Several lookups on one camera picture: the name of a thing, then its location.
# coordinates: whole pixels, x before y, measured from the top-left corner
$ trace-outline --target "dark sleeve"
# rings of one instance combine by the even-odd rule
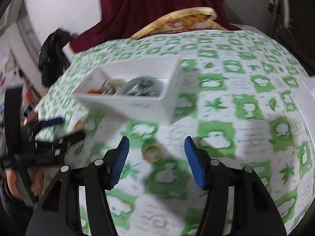
[[[0,182],[0,195],[4,210],[25,234],[28,223],[33,215],[33,208],[26,206],[24,201],[14,198],[5,180],[1,180]]]

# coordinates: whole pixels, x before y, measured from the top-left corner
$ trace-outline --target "maroon fabric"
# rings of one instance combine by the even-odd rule
[[[102,20],[91,29],[70,41],[77,53],[113,39],[129,38],[158,18],[193,7],[210,7],[215,10],[218,24],[228,30],[239,30],[229,24],[223,0],[100,0]]]

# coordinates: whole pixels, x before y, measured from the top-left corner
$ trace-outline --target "yellow ring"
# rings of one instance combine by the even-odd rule
[[[155,159],[154,161],[149,161],[149,160],[146,158],[146,156],[145,156],[146,152],[147,152],[149,149],[151,149],[151,148],[156,148],[156,149],[158,150],[158,153],[159,153],[157,159]],[[161,148],[159,145],[155,145],[155,144],[148,145],[148,146],[147,146],[146,148],[144,148],[144,150],[142,151],[142,158],[143,158],[145,161],[147,161],[148,163],[155,163],[155,162],[159,161],[162,157],[163,157],[163,150],[162,150],[162,148]]]

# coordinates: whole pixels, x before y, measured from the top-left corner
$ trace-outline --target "table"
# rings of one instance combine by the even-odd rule
[[[98,65],[123,59],[180,55],[184,70],[174,123],[170,126],[89,113],[69,95]],[[117,186],[107,191],[119,235],[194,235],[206,201],[195,184],[184,139],[226,166],[252,166],[266,186],[289,233],[314,199],[314,152],[290,95],[308,77],[276,41],[248,31],[206,30],[114,40],[74,55],[71,67],[38,105],[41,119],[62,116],[64,126],[41,131],[51,140],[84,121],[87,137],[66,155],[82,167],[116,148],[122,136],[130,152]],[[149,164],[141,149],[159,144],[164,158]],[[46,185],[51,176],[45,178]],[[84,233],[89,233],[84,188]],[[233,214],[229,191],[225,233]]]

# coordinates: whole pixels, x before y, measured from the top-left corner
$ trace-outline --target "open box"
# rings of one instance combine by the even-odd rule
[[[304,120],[312,143],[315,143],[315,77],[300,81],[292,99]]]
[[[99,89],[104,79],[125,82],[151,76],[163,85],[158,97],[87,94]],[[114,62],[96,67],[75,89],[72,96],[83,106],[101,114],[118,114],[141,121],[171,124],[176,100],[182,85],[179,56],[159,56]]]

